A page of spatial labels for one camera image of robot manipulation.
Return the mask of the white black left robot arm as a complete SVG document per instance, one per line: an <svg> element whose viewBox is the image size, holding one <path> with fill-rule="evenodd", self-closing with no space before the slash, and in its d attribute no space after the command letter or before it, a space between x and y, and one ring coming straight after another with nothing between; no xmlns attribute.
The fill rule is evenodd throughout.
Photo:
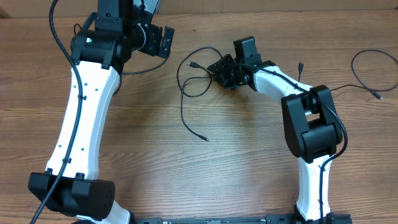
<svg viewBox="0 0 398 224"><path fill-rule="evenodd" d="M115 184L100 180L99 149L110 101L121 87L124 64L135 51L167 59L171 27L153 25L158 1L99 1L63 53L71 87L57 145L28 188L41 208L79 223L133 223L115 199Z"/></svg>

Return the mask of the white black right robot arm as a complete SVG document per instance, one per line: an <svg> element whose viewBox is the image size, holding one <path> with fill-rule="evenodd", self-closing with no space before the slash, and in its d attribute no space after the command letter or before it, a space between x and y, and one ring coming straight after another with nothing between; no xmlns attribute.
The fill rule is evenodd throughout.
<svg viewBox="0 0 398 224"><path fill-rule="evenodd" d="M263 61L252 36L233 42L236 55L226 54L210 65L213 78L226 89L248 85L282 107L284 136L298 159L299 193L290 223L351 223L347 214L331 212L328 183L331 163L347 144L331 91L312 87L284 74L272 61Z"/></svg>

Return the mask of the brown cardboard back panel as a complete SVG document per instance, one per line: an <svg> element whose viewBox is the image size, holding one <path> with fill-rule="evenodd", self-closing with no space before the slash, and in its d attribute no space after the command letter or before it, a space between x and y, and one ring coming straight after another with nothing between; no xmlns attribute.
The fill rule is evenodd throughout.
<svg viewBox="0 0 398 224"><path fill-rule="evenodd" d="M47 17L51 0L1 0L2 18ZM397 0L164 0L161 14L397 9Z"/></svg>

